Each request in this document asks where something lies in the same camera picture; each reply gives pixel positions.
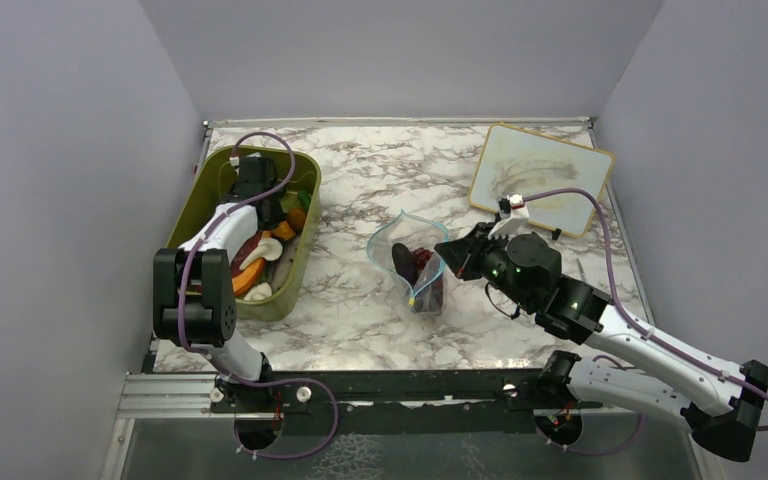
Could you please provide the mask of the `red toy grapes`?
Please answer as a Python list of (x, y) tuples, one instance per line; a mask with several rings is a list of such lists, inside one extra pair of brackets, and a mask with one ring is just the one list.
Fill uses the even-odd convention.
[(412, 252), (414, 264), (418, 272), (422, 272), (430, 261), (433, 252), (426, 248), (417, 248)]

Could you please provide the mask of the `clear zip top bag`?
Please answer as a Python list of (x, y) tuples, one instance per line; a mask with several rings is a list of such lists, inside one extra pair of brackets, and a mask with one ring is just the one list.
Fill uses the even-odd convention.
[(442, 313), (446, 265), (434, 247), (448, 239), (442, 224), (401, 211), (367, 241), (369, 261), (390, 275), (390, 298), (401, 318), (433, 318)]

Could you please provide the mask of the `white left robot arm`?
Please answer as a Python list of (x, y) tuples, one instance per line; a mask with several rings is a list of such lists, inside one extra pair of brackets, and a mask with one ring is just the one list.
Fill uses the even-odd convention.
[(237, 180), (220, 198), (205, 225), (177, 247), (153, 257), (154, 335), (209, 361), (236, 396), (258, 411), (273, 401), (266, 356), (237, 331), (231, 260), (280, 210), (278, 179), (270, 158), (239, 160)]

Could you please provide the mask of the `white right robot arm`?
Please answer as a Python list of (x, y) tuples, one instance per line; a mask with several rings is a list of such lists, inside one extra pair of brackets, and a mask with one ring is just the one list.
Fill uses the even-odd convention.
[(535, 233), (492, 239), (479, 223), (465, 237), (435, 245), (463, 281), (483, 280), (561, 340), (633, 366), (611, 370), (557, 350), (537, 380), (547, 405), (595, 402), (673, 420), (721, 458), (750, 459), (768, 389), (768, 367), (718, 359), (630, 316), (609, 295), (562, 272), (560, 253)]

